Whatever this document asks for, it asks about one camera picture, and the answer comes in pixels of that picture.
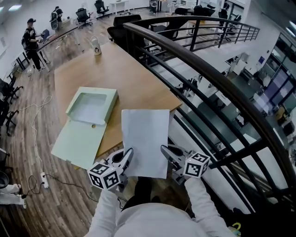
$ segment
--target curved handrail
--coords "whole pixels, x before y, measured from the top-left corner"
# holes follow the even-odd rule
[[[151,18],[151,19],[144,19],[144,20],[139,20],[136,22],[133,22],[133,24],[135,25],[152,25],[152,24],[157,24],[157,23],[163,23],[163,22],[169,22],[172,20],[207,20],[207,21],[223,21],[226,23],[233,23],[235,25],[242,25],[242,26],[247,26],[247,27],[251,27],[257,30],[260,30],[257,27],[254,27],[252,25],[247,25],[244,23],[240,23],[237,21],[233,21],[233,20],[228,20],[228,19],[224,19],[224,18],[216,18],[216,17],[204,17],[204,16],[170,16],[170,17],[159,17],[159,18]]]
[[[175,43],[174,41],[158,34],[153,31],[150,31],[144,27],[139,26],[139,22],[167,22],[171,17],[167,18],[155,18],[149,20],[141,20],[134,23],[125,23],[123,26],[125,29],[129,30],[136,35],[139,35],[145,39],[150,40],[151,42],[157,44],[161,48],[167,50],[168,52],[176,55],[184,63],[192,67],[195,71],[204,76],[209,80],[219,91],[221,91],[241,112],[247,114],[249,117],[249,122],[256,129],[258,134],[267,141],[267,145],[275,157],[284,177],[289,187],[294,191],[296,190],[296,175],[293,170],[292,164],[289,161],[288,153],[284,149],[283,145],[279,141],[278,137],[272,130],[271,126],[265,121],[261,113],[256,109],[256,107],[249,101],[249,99],[243,95],[237,87],[223,76],[219,71],[214,67],[208,64],[206,61],[190,52],[182,45]],[[209,17],[196,17],[196,16],[182,16],[182,17],[173,17],[182,18],[182,19],[215,19]]]

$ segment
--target white pants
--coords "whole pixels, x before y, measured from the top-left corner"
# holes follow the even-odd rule
[[[0,189],[0,204],[17,204],[22,205],[24,201],[22,200],[21,195],[15,195],[19,192],[17,184],[8,185],[5,188]]]

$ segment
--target white sleeve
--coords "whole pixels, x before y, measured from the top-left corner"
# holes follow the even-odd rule
[[[116,227],[117,196],[102,190],[92,224],[85,237],[112,237]]]
[[[225,221],[220,217],[201,179],[190,178],[185,182],[192,210],[204,231],[213,237],[233,237]]]

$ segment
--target white cable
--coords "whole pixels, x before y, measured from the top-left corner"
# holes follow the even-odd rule
[[[45,103],[45,101],[46,101],[46,99],[47,99],[48,97],[50,97],[50,100],[49,100],[48,102]],[[41,107],[41,108],[38,110],[38,112],[36,113],[36,115],[35,115],[35,117],[34,117],[34,119],[33,119],[33,121],[32,121],[32,124],[31,124],[32,129],[34,129],[35,132],[36,132],[36,134],[35,134],[34,148],[36,148],[36,154],[37,154],[37,157],[38,157],[39,160],[41,161],[41,173],[43,172],[43,161],[41,160],[41,158],[40,158],[40,156],[39,156],[39,154],[38,154],[38,148],[36,147],[37,129],[36,129],[35,127],[33,127],[33,123],[34,123],[34,121],[35,121],[37,115],[39,114],[39,112],[43,109],[44,105],[50,103],[51,100],[52,100],[52,96],[51,96],[51,95],[48,95],[48,96],[46,96],[46,98],[44,99],[44,102],[43,102],[42,105],[39,105],[39,106],[38,106],[38,105],[36,105],[36,104],[32,104],[32,105],[30,105],[30,106],[28,106],[28,107],[26,107],[26,108],[24,108],[24,109],[20,109],[20,111],[24,111],[24,110],[26,110],[27,108],[30,108],[31,106],[36,106],[36,108]]]

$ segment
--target extension cord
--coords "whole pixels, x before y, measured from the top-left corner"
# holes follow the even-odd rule
[[[47,178],[46,178],[46,176],[45,176],[45,173],[42,172],[42,173],[40,174],[40,176],[41,176],[41,180],[42,180],[42,183],[43,183],[43,187],[44,187],[44,188],[49,188],[49,184],[48,184]]]

